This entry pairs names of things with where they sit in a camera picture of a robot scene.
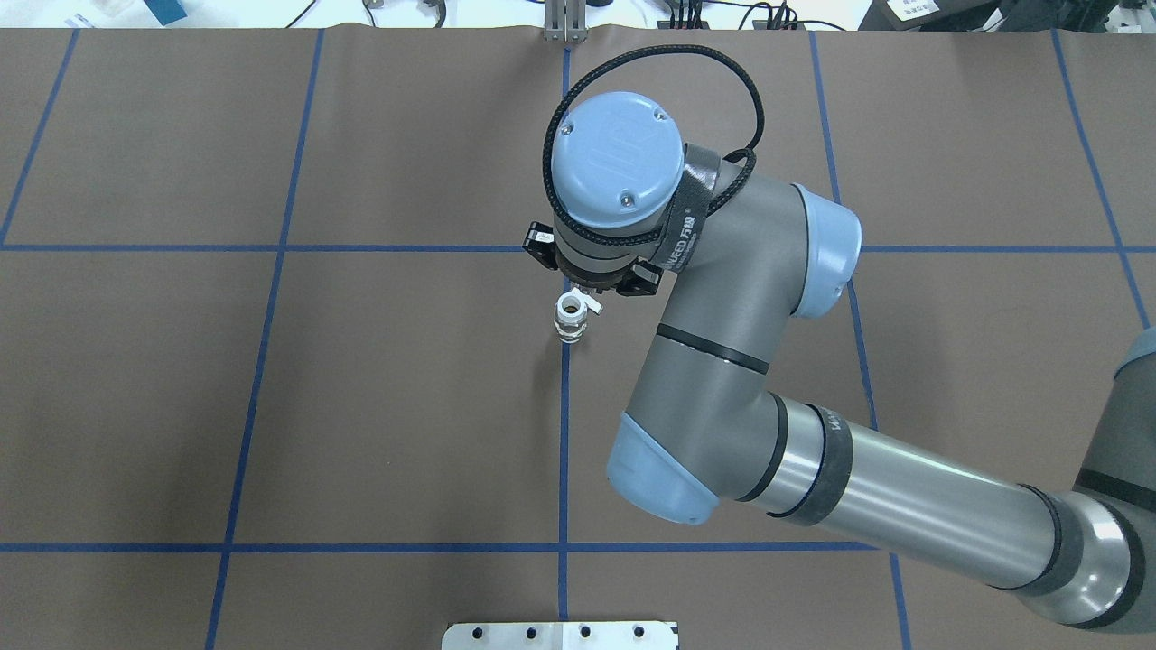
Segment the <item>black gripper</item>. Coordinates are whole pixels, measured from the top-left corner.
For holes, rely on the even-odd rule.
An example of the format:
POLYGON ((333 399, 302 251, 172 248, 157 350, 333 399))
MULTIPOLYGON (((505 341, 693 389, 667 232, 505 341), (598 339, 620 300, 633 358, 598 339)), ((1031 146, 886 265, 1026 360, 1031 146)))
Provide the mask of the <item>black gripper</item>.
POLYGON ((591 291, 618 291, 631 275, 636 263, 644 263, 639 254, 615 256, 602 259, 569 248, 554 244, 555 263, 562 275, 573 285, 581 285, 591 291))

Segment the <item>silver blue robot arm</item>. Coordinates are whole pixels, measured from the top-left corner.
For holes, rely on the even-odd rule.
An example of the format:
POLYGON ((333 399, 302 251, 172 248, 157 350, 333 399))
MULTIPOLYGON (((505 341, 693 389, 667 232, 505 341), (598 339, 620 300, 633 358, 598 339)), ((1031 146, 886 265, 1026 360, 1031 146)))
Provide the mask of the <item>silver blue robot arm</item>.
POLYGON ((687 145, 636 93, 566 97, 544 136, 561 272, 595 291, 676 275, 607 472, 701 525, 722 501, 958 573, 1037 616, 1153 631, 1153 328, 1131 345, 1070 490, 984 477, 765 387, 791 318, 842 300, 855 215, 687 145))

